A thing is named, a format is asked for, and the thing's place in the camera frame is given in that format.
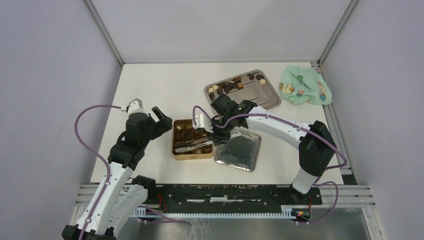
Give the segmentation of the metal serving tongs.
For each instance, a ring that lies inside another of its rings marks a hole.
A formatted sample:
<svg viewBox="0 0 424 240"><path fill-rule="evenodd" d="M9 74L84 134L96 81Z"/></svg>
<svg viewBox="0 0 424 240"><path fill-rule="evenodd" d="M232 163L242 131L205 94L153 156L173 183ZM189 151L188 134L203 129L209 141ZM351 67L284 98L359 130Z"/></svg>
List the metal serving tongs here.
<svg viewBox="0 0 424 240"><path fill-rule="evenodd" d="M176 153L186 153L212 144L212 140L209 140L208 138L201 138L197 140L178 143L175 145L174 151Z"/></svg>

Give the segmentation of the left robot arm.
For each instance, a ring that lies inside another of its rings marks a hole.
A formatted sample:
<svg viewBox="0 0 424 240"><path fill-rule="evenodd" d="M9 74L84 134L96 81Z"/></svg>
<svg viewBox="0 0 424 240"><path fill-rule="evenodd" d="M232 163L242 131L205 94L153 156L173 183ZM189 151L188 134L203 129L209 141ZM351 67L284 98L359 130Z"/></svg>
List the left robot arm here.
<svg viewBox="0 0 424 240"><path fill-rule="evenodd" d="M128 115L125 131L110 149L108 158L95 153L104 163L105 173L81 217L64 227L61 236L65 240L115 240L139 205L151 204L157 198L155 180L140 175L132 180L123 198L119 195L148 144L170 131L173 120L156 106L152 111L158 120L154 120L137 100L120 110Z"/></svg>

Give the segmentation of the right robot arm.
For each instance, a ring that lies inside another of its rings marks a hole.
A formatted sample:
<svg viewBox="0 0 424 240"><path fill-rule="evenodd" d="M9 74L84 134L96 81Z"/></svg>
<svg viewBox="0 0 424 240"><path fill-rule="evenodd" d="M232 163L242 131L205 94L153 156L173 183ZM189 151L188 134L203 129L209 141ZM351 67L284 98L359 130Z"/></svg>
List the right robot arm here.
<svg viewBox="0 0 424 240"><path fill-rule="evenodd" d="M211 107L218 116L212 118L205 112L192 114L196 129L205 129L215 146L227 143L231 131L245 128L260 131L280 139L298 150L300 169L291 183L289 199L302 204L309 198L309 190L322 177L328 165L339 151L327 126L316 120L312 124L291 121L270 113L250 100L240 103L223 94Z"/></svg>

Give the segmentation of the silver box lid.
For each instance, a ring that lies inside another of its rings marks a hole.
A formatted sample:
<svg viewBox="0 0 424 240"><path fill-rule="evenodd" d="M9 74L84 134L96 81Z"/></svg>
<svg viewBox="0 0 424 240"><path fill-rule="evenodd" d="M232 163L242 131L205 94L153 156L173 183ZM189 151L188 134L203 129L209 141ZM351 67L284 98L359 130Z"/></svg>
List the silver box lid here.
<svg viewBox="0 0 424 240"><path fill-rule="evenodd" d="M228 143L216 147L214 161L234 169L253 172L262 138L253 133L241 131L240 136L231 138Z"/></svg>

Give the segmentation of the gold chocolate box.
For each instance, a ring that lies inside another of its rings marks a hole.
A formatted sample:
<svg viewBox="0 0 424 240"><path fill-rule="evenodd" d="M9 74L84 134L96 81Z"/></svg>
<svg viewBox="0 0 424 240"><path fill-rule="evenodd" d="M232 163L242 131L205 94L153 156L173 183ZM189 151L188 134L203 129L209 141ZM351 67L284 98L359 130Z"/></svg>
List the gold chocolate box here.
<svg viewBox="0 0 424 240"><path fill-rule="evenodd" d="M194 129L191 119L179 119L173 122L171 153L177 161L211 159L214 156L212 144L179 152L177 149L196 147L208 141L206 131Z"/></svg>

